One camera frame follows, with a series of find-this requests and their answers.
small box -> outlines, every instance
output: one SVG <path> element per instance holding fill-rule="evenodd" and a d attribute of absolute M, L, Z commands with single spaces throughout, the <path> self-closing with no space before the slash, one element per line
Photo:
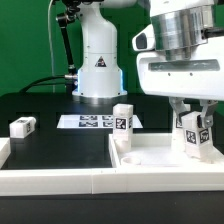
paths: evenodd
<path fill-rule="evenodd" d="M 113 107 L 113 139 L 120 152 L 131 149 L 133 134 L 133 105 L 117 104 Z"/>
<path fill-rule="evenodd" d="M 199 128 L 197 117 L 199 112 L 192 112 L 182 117 L 182 125 L 185 136 L 185 149 L 187 155 L 201 160 L 209 158 L 213 152 L 211 128 Z"/>
<path fill-rule="evenodd" d="M 25 138 L 35 130 L 34 117 L 21 117 L 9 125 L 11 138 Z"/>

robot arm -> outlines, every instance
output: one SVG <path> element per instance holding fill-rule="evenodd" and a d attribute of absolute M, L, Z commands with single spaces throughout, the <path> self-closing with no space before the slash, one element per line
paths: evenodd
<path fill-rule="evenodd" d="M 109 102 L 124 96 L 122 71 L 117 66 L 117 30 L 105 20 L 100 8 L 121 8 L 136 0 L 62 0 L 66 12 L 57 17 L 64 38 L 69 73 L 77 74 L 72 92 L 75 100 Z M 78 18 L 83 33 L 83 65 L 76 71 L 65 28 Z"/>
<path fill-rule="evenodd" d="M 184 98 L 200 99 L 203 111 L 199 124 L 211 127 L 216 100 L 224 100 L 224 54 L 219 49 L 224 32 L 214 28 L 213 5 L 224 1 L 148 3 L 152 24 L 133 38 L 133 48 L 145 52 L 137 57 L 142 89 L 170 97 L 178 117 L 185 112 Z"/>

black and white pattern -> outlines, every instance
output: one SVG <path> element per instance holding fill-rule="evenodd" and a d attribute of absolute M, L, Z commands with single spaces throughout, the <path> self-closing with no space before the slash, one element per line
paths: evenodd
<path fill-rule="evenodd" d="M 195 145 L 197 144 L 195 132 L 186 130 L 186 138 L 187 138 L 187 142 L 195 144 Z"/>
<path fill-rule="evenodd" d="M 24 124 L 24 123 L 26 123 L 26 122 L 27 122 L 27 120 L 18 120 L 16 123 Z"/>
<path fill-rule="evenodd" d="M 105 61 L 104 61 L 104 59 L 103 59 L 102 56 L 101 56 L 101 57 L 99 58 L 99 60 L 97 61 L 95 67 L 107 67 L 107 66 L 106 66 L 106 63 L 105 63 Z"/>
<path fill-rule="evenodd" d="M 26 132 L 29 133 L 31 131 L 31 124 L 30 122 L 26 125 Z"/>
<path fill-rule="evenodd" d="M 124 118 L 116 118 L 116 129 L 126 130 L 127 120 Z"/>
<path fill-rule="evenodd" d="M 200 135 L 200 143 L 201 144 L 209 141 L 209 131 L 208 131 L 208 129 L 205 129 L 205 130 L 201 131 L 199 133 L 199 135 Z"/>
<path fill-rule="evenodd" d="M 133 119 L 132 119 L 132 117 L 130 117 L 130 118 L 129 118 L 129 128 L 131 128 L 132 125 L 133 125 Z"/>
<path fill-rule="evenodd" d="M 111 115 L 103 115 L 102 118 L 105 121 L 113 121 L 113 119 L 114 119 L 114 117 Z"/>
<path fill-rule="evenodd" d="M 97 120 L 97 116 L 96 115 L 81 115 L 80 116 L 80 120 L 84 120 L 84 121 L 96 121 Z"/>
<path fill-rule="evenodd" d="M 103 121 L 104 128 L 113 128 L 113 121 Z"/>
<path fill-rule="evenodd" d="M 81 121 L 79 122 L 80 128 L 96 128 L 98 127 L 98 122 L 96 121 Z"/>

